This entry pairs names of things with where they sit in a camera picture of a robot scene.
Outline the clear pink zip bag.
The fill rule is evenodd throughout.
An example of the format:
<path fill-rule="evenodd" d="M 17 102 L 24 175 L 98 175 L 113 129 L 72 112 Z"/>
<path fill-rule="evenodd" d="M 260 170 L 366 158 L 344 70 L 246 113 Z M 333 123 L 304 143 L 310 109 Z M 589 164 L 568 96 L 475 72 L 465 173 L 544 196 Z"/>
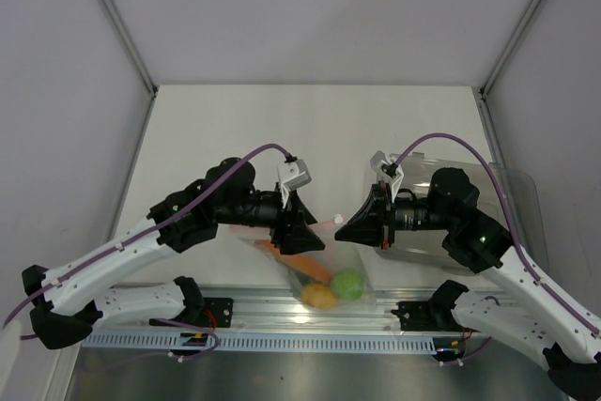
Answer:
<path fill-rule="evenodd" d="M 354 245 L 339 242 L 334 239 L 334 233 L 345 225 L 346 222 L 347 219 L 344 218 L 344 216 L 337 214 L 328 221 L 311 225 L 311 229 L 324 241 L 325 249 L 323 251 L 312 251 L 301 254 L 309 256 L 317 263 L 323 265 L 331 273 L 331 277 L 336 273 L 347 269 L 357 270 L 361 272 L 364 277 L 365 291 L 360 299 L 356 301 L 344 301 L 337 297 L 339 300 L 338 306 L 328 311 L 343 311 L 350 309 L 357 309 L 360 311 L 372 310 L 377 304 L 376 295 L 359 252 Z M 265 228 L 231 225 L 229 227 L 229 233 L 236 239 L 252 247 L 254 247 L 255 240 L 270 240 L 269 231 Z M 257 248 L 255 249 L 262 253 L 266 258 L 270 259 L 273 264 L 278 267 L 278 271 L 286 279 L 295 299 L 314 311 L 324 311 L 311 307 L 301 301 L 301 292 L 303 288 L 308 284 L 319 282 L 278 263 L 267 253 L 262 252 Z"/>

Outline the red meat slice toy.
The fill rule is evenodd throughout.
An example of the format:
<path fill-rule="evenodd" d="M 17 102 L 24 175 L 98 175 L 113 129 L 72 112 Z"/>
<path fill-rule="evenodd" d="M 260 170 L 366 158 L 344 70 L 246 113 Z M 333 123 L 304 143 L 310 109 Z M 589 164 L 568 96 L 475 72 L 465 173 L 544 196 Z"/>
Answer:
<path fill-rule="evenodd" d="M 281 254 L 280 250 L 268 239 L 255 240 L 254 247 L 270 255 L 278 263 L 308 276 L 321 284 L 328 284 L 331 280 L 331 273 L 323 265 L 317 263 L 309 256 L 303 254 Z"/>

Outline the yellow lemon toy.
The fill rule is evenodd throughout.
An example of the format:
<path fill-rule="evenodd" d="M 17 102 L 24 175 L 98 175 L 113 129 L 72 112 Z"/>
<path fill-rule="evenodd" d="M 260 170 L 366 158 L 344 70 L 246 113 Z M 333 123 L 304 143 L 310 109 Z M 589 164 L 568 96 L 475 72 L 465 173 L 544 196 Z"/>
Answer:
<path fill-rule="evenodd" d="M 320 283 L 306 285 L 300 294 L 300 300 L 311 307 L 324 311 L 334 309 L 339 303 L 331 289 Z"/>

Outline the green round fruit toy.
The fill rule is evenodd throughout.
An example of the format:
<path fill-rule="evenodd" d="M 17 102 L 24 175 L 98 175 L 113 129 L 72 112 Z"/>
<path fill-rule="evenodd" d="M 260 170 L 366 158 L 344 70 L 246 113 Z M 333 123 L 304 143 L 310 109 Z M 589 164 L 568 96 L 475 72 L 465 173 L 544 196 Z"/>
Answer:
<path fill-rule="evenodd" d="M 356 301 L 364 294 L 364 277 L 362 273 L 357 270 L 342 270 L 331 278 L 330 288 L 341 300 Z"/>

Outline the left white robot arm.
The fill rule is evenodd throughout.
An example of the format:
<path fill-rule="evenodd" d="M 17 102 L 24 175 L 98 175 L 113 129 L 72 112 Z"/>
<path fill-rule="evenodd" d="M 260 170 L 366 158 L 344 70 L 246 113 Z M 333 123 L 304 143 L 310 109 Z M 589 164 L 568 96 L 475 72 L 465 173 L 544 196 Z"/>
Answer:
<path fill-rule="evenodd" d="M 144 220 L 91 253 L 55 269 L 34 265 L 22 273 L 39 341 L 56 350 L 75 345 L 101 326 L 133 322 L 196 324 L 205 300 L 191 277 L 145 288 L 118 288 L 126 277 L 160 260 L 213 240 L 220 225 L 269 231 L 282 255 L 322 251 L 314 216 L 297 190 L 311 180 L 306 163 L 289 157 L 273 190 L 254 186 L 250 162 L 229 158 L 185 189 L 169 194 Z"/>

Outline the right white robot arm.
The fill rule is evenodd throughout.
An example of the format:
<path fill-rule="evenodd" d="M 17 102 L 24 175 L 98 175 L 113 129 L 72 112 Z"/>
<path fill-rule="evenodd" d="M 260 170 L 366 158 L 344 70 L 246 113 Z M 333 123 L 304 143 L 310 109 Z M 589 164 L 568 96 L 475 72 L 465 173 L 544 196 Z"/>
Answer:
<path fill-rule="evenodd" d="M 571 398 L 599 399 L 599 317 L 548 278 L 507 228 L 478 209 L 480 192 L 463 170 L 437 170 L 425 197 L 392 199 L 388 191 L 383 182 L 373 185 L 336 240 L 384 248 L 398 231 L 446 231 L 442 247 L 448 255 L 510 294 L 527 314 L 447 280 L 428 301 L 430 321 L 444 330 L 456 325 L 482 332 L 538 364 Z"/>

